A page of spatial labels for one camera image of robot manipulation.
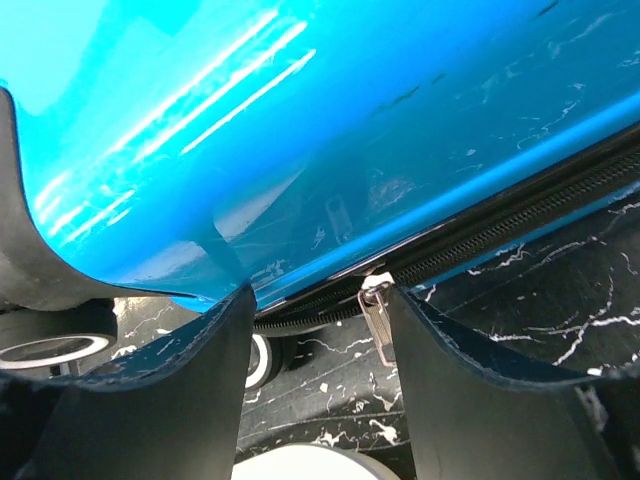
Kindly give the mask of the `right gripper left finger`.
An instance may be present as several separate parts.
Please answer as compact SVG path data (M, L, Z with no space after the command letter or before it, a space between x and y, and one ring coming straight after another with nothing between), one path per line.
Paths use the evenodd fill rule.
M229 478L255 312L242 286L98 374L3 374L2 477Z

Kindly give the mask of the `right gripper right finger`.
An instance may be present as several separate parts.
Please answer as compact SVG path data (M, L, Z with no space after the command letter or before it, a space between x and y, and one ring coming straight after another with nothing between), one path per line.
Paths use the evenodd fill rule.
M637 366L538 361L396 286L387 310L418 478L638 477Z

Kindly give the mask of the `blue fish-print suitcase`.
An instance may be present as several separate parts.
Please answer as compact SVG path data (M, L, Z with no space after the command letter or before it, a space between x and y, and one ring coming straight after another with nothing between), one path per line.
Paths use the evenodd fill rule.
M635 1L5 1L1 374L116 341L116 298L333 317L634 183Z

